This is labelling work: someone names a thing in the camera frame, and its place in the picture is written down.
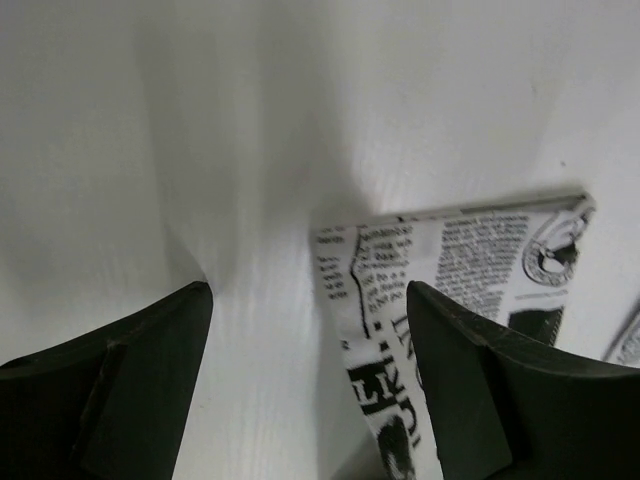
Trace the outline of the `newspaper print trousers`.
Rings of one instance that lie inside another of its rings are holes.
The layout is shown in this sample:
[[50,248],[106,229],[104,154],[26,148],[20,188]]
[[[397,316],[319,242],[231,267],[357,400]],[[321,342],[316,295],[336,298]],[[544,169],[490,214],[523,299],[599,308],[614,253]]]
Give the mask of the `newspaper print trousers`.
[[[408,285],[426,283],[478,316],[565,351],[557,338],[594,212],[592,198],[575,193],[313,233],[317,292],[335,322],[384,478],[447,479],[411,339]],[[597,361],[639,372],[638,322],[627,323]]]

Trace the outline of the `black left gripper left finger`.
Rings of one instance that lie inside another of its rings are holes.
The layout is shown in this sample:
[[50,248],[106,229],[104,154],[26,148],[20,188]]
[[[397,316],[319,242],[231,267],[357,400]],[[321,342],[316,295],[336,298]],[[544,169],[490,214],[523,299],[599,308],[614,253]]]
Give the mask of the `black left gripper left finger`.
[[2,478],[172,478],[212,311],[196,281],[3,364]]

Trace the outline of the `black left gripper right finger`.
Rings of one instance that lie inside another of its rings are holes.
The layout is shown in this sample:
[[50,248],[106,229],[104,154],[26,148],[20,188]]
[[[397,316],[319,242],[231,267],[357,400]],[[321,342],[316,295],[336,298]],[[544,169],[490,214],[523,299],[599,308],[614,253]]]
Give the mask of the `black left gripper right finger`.
[[639,372],[545,345],[430,285],[407,315],[447,479],[635,479]]

